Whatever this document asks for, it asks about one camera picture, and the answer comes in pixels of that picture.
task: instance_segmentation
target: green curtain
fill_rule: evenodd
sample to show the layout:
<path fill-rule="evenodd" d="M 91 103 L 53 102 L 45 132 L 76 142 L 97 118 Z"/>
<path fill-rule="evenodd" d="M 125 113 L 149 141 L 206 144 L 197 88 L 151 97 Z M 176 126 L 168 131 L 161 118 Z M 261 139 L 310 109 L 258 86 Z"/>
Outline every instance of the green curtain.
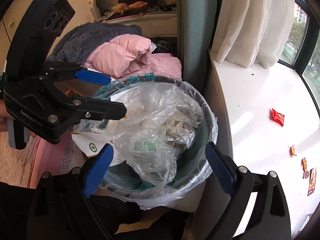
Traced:
<path fill-rule="evenodd" d="M 183 80 L 202 92 L 217 0 L 177 0 L 178 57 Z"/>

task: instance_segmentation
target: pink bedsheet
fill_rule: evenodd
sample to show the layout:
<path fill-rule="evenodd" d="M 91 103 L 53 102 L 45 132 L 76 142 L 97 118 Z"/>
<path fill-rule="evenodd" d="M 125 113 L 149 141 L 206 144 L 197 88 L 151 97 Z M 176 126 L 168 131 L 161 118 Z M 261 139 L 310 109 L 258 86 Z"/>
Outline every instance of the pink bedsheet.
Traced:
<path fill-rule="evenodd" d="M 177 57 L 170 53 L 156 53 L 151 55 L 150 65 L 145 65 L 142 69 L 121 78 L 154 72 L 164 73 L 181 80 L 181 69 L 181 62 Z"/>

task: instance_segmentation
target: red snack packet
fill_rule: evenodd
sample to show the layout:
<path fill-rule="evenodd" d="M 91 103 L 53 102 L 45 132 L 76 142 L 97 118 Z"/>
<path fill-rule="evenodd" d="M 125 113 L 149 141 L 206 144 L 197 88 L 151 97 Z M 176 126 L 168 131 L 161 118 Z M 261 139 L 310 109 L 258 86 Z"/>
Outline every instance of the red snack packet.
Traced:
<path fill-rule="evenodd" d="M 281 126 L 283 126 L 284 123 L 284 115 L 278 113 L 276 110 L 274 110 L 272 108 L 272 119 L 273 121 L 277 122 L 278 124 L 280 124 Z"/>

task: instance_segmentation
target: window frame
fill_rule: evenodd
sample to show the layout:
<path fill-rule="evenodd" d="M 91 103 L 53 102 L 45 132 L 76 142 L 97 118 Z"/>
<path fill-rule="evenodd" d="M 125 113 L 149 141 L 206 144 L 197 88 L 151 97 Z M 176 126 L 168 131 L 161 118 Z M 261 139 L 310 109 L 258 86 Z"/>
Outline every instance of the window frame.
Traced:
<path fill-rule="evenodd" d="M 279 60 L 278 62 L 282 65 L 285 65 L 289 68 L 294 69 L 297 74 L 300 76 L 302 81 L 304 82 L 305 86 L 307 87 L 309 94 L 313 100 L 313 103 L 316 106 L 318 115 L 320 117 L 320 109 L 319 105 L 310 89 L 308 86 L 307 82 L 305 81 L 304 77 L 302 76 L 303 72 L 307 68 L 307 65 L 311 59 L 312 53 L 316 47 L 318 35 L 319 35 L 319 30 L 320 30 L 320 25 L 318 24 L 316 18 L 314 17 L 312 11 L 306 4 L 304 0 L 295 0 L 295 2 L 300 6 L 302 10 L 307 14 L 308 16 L 308 21 L 307 21 L 307 26 L 306 30 L 304 33 L 304 37 L 302 39 L 301 46 L 299 48 L 299 51 L 297 53 L 297 56 L 293 62 L 293 64 L 289 64 L 283 60 Z"/>

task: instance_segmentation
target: computer mouse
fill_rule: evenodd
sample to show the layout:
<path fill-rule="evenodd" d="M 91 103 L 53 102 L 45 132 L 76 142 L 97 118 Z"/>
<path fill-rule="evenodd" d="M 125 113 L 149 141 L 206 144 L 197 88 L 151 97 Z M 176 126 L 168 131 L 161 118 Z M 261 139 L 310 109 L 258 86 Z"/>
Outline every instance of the computer mouse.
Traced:
<path fill-rule="evenodd" d="M 162 10 L 164 12 L 168 12 L 168 11 L 172 11 L 172 8 L 170 5 L 161 5 L 160 10 Z"/>

